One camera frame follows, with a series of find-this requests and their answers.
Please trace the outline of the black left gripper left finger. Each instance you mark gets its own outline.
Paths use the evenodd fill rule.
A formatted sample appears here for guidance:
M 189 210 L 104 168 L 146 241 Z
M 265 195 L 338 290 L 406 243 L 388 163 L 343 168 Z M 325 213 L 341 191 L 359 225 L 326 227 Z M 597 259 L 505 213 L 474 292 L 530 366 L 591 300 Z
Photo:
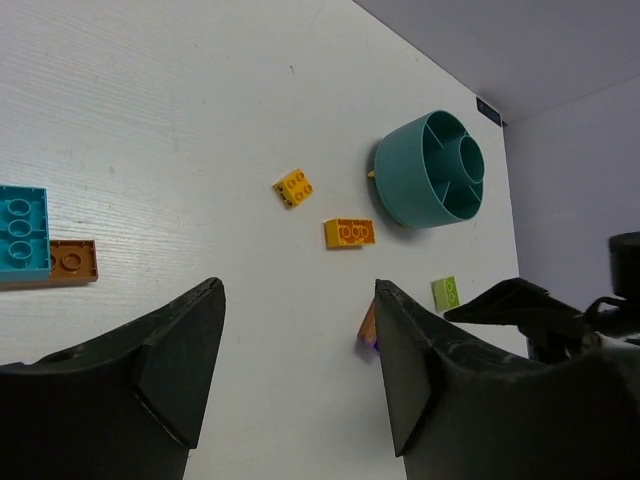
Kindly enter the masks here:
M 1 368 L 5 479 L 180 479 L 204 421 L 221 280 L 32 363 Z

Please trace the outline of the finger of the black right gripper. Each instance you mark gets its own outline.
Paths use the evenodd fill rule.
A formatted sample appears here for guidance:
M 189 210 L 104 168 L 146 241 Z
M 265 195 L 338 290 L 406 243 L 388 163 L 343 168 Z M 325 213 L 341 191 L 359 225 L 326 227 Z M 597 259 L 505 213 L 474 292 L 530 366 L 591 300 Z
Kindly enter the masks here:
M 497 283 L 444 318 L 453 323 L 516 326 L 530 340 L 579 340 L 585 334 L 579 310 L 522 278 Z

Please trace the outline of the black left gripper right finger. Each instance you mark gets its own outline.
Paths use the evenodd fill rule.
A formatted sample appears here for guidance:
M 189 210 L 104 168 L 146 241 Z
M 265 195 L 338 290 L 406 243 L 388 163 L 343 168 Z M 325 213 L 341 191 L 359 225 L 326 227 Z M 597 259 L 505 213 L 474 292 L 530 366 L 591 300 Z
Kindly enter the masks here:
M 635 479 L 639 308 L 580 311 L 579 340 L 453 323 L 393 282 L 375 320 L 395 454 L 410 479 Z

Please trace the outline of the lime green lego brick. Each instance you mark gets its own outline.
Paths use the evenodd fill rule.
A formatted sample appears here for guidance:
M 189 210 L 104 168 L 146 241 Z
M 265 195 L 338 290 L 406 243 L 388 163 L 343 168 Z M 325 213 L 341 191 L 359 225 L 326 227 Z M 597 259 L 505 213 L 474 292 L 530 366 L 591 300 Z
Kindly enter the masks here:
M 437 312 L 445 312 L 457 308 L 461 304 L 454 276 L 433 281 L 431 291 Z

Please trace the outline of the purple orange lego stack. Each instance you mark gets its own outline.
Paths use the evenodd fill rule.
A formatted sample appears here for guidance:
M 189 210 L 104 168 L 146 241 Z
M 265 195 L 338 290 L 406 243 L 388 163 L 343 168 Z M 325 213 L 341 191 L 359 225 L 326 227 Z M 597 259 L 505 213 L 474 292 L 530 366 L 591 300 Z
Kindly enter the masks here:
M 372 300 L 357 333 L 358 340 L 376 354 L 379 353 L 375 320 L 375 301 Z

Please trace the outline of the brown lego plate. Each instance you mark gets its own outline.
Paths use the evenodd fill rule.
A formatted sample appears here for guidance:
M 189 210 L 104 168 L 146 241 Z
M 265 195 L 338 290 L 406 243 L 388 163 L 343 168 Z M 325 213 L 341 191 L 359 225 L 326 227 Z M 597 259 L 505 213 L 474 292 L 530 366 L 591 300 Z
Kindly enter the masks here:
M 51 240 L 51 272 L 54 283 L 96 282 L 98 274 L 94 240 Z

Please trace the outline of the blue lego brick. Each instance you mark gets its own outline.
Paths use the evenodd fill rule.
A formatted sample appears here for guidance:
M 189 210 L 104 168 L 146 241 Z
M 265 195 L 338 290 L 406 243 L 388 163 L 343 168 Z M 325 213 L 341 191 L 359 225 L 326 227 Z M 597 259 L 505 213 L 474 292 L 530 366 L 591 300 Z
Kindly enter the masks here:
M 47 192 L 1 186 L 1 282 L 47 281 L 51 271 Z

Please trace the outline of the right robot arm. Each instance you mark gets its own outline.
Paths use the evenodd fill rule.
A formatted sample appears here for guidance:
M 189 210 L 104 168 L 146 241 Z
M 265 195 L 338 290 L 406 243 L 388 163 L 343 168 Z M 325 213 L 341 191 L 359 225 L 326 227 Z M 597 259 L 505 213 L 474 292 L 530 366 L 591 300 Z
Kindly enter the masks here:
M 436 315 L 376 284 L 395 454 L 410 479 L 639 475 L 639 236 L 608 242 L 613 292 L 578 310 L 524 279 Z

